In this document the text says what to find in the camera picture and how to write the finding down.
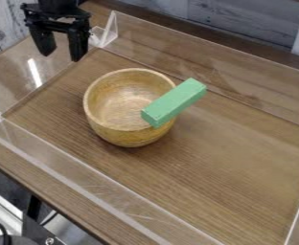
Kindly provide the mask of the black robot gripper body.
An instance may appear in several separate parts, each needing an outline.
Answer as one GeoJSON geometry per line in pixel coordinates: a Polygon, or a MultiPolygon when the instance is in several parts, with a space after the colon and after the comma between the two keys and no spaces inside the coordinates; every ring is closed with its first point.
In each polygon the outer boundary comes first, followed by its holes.
{"type": "Polygon", "coordinates": [[[36,0],[23,3],[25,26],[39,32],[67,33],[72,29],[88,31],[91,13],[79,4],[83,0],[36,0]]]}

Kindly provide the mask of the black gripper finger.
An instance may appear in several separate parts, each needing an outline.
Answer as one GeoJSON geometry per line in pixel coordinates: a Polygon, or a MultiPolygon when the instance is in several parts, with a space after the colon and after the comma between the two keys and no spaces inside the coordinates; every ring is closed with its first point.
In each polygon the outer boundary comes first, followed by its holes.
{"type": "Polygon", "coordinates": [[[29,33],[41,55],[49,56],[56,50],[53,30],[41,25],[31,25],[29,33]]]}
{"type": "Polygon", "coordinates": [[[88,53],[88,38],[89,31],[83,29],[71,28],[68,31],[71,59],[79,62],[84,55],[88,53]]]}

